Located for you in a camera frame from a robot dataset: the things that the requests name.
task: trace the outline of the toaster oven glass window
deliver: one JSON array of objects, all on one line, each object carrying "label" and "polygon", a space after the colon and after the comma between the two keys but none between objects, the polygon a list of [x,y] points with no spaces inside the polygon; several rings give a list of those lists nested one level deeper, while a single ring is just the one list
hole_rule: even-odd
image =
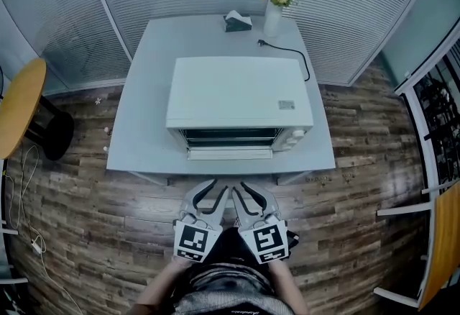
[{"label": "toaster oven glass window", "polygon": [[189,147],[271,146],[280,128],[183,129]]}]

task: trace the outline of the toaster oven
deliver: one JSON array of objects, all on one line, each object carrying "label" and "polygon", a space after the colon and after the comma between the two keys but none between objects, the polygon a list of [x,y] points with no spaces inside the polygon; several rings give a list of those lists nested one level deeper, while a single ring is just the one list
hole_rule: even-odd
[{"label": "toaster oven", "polygon": [[297,60],[176,60],[166,127],[191,160],[272,158],[294,149],[312,126]]}]

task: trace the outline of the flower vase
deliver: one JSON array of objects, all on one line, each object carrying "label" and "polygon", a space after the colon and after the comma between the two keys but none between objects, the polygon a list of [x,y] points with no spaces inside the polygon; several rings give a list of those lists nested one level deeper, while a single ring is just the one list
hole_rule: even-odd
[{"label": "flower vase", "polygon": [[282,15],[282,7],[275,6],[270,0],[267,3],[265,10],[264,34],[268,37],[275,37],[278,34],[278,26],[280,25]]}]

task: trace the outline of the label sticker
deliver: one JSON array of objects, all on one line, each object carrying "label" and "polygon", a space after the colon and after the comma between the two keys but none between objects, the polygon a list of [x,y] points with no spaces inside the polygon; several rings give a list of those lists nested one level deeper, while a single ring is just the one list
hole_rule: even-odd
[{"label": "label sticker", "polygon": [[266,263],[268,261],[276,260],[285,257],[285,249],[280,249],[272,252],[268,252],[267,254],[263,254],[259,256],[259,259],[262,263]]},{"label": "label sticker", "polygon": [[276,225],[254,230],[257,251],[266,251],[283,246],[280,231]]},{"label": "label sticker", "polygon": [[282,111],[295,109],[293,100],[278,100],[278,108]]},{"label": "label sticker", "polygon": [[194,254],[193,252],[187,252],[183,250],[178,250],[178,256],[184,257],[185,259],[193,261],[201,261],[203,259],[202,255]]},{"label": "label sticker", "polygon": [[179,247],[204,252],[208,232],[199,228],[185,226],[180,238]]}]

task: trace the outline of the white cable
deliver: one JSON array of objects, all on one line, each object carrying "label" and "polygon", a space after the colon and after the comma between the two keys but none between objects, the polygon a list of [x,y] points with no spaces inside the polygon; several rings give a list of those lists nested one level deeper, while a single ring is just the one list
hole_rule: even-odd
[{"label": "white cable", "polygon": [[[35,161],[35,166],[34,166],[34,169],[29,177],[29,180],[27,181],[26,183],[26,186],[24,187],[24,190],[22,190],[22,184],[24,182],[24,167],[25,167],[25,164],[26,164],[26,161],[27,161],[27,156],[29,154],[29,151],[32,150],[32,149],[36,149],[37,151],[37,160]],[[17,229],[19,227],[19,221],[21,219],[21,206],[22,206],[22,212],[24,213],[24,217],[26,218],[27,220],[27,223],[29,225],[29,228],[31,230],[33,230],[35,233],[37,233],[37,237],[35,238],[35,240],[32,242],[32,245],[37,241],[38,238],[40,238],[40,259],[42,259],[42,265],[43,265],[43,270],[45,271],[45,274],[46,276],[48,277],[48,279],[53,282],[55,284],[56,287],[58,287],[59,289],[61,289],[62,291],[64,291],[67,296],[69,296],[69,298],[72,300],[72,302],[75,304],[75,306],[77,306],[77,309],[78,311],[80,312],[81,315],[83,315],[83,312],[81,311],[80,309],[80,306],[78,305],[78,303],[75,302],[75,300],[73,299],[73,297],[66,291],[66,289],[62,286],[60,286],[59,284],[56,283],[55,280],[53,280],[50,275],[48,274],[48,271],[46,270],[46,266],[45,266],[45,261],[43,260],[43,254],[46,252],[46,242],[45,242],[45,239],[43,238],[43,236],[40,234],[40,232],[38,232],[31,224],[30,224],[30,220],[29,218],[27,218],[27,215],[25,214],[25,211],[24,211],[24,201],[23,201],[23,198],[24,198],[24,195],[26,193],[26,190],[27,190],[27,187],[29,186],[29,183],[32,179],[32,176],[34,175],[35,173],[35,170],[37,169],[37,164],[38,164],[38,160],[40,159],[40,152],[38,150],[38,148],[33,145],[31,146],[28,151],[26,152],[26,155],[25,155],[25,158],[24,158],[24,162],[22,163],[22,168],[21,168],[21,171],[22,171],[22,174],[21,174],[21,188],[19,189],[19,206],[18,206],[18,211],[17,211],[17,224],[16,226],[13,225],[13,219],[12,219],[12,206],[13,206],[13,200],[14,200],[14,181],[13,181],[13,178],[11,178],[9,175],[5,174],[5,177],[9,178],[11,180],[11,182],[13,183],[13,189],[11,191],[11,202],[10,202],[10,205],[9,205],[9,220],[11,222],[11,225],[13,226],[13,228]]]},{"label": "white cable", "polygon": [[[32,150],[32,149],[36,149],[37,151],[37,160],[35,161],[35,166],[34,166],[34,170],[32,171],[30,177],[29,177],[29,180],[27,181],[27,184],[26,186],[24,187],[24,190],[22,190],[22,183],[24,181],[24,166],[26,164],[26,161],[27,161],[27,156],[29,154],[29,151]],[[9,203],[9,211],[8,211],[8,215],[9,215],[9,220],[11,222],[11,226],[14,228],[14,229],[17,229],[19,227],[19,220],[21,219],[21,206],[22,206],[22,211],[24,211],[24,204],[22,203],[22,198],[24,197],[24,194],[26,193],[26,190],[27,190],[27,187],[29,186],[29,183],[30,183],[30,180],[32,179],[32,176],[34,175],[35,173],[35,170],[37,169],[37,164],[38,164],[38,160],[40,158],[40,152],[38,151],[38,148],[33,145],[31,146],[28,151],[26,152],[26,156],[24,158],[24,162],[22,163],[22,167],[21,167],[21,188],[19,189],[19,205],[18,205],[18,209],[17,209],[17,223],[16,223],[16,226],[14,226],[13,224],[13,218],[12,218],[12,207],[13,207],[13,201],[14,201],[14,181],[13,181],[13,178],[11,178],[9,175],[5,175],[5,177],[9,178],[12,183],[13,183],[13,189],[11,191],[11,201]]]}]

